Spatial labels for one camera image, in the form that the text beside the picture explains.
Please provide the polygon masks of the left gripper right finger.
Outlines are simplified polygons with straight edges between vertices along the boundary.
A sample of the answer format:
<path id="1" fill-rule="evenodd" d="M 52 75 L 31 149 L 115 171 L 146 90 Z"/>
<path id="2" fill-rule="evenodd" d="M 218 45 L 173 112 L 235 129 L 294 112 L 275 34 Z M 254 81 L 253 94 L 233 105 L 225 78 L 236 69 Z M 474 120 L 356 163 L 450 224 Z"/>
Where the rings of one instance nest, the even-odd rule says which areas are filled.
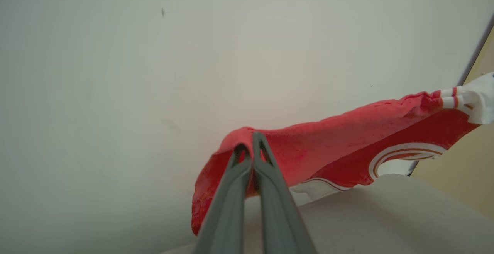
<path id="1" fill-rule="evenodd" d="M 261 197 L 262 238 L 265 254 L 315 254 L 289 187 L 266 136 L 253 133 L 255 189 Z"/>

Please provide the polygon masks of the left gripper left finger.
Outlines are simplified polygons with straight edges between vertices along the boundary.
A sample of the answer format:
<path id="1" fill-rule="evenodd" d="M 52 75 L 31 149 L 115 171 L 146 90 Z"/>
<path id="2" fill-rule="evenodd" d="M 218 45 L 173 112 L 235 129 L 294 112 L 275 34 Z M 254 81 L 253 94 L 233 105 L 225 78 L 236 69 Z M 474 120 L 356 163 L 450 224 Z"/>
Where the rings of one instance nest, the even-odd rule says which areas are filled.
<path id="1" fill-rule="evenodd" d="M 233 149 L 201 226 L 193 254 L 242 254 L 245 196 L 252 176 L 252 156 L 245 144 Z"/>

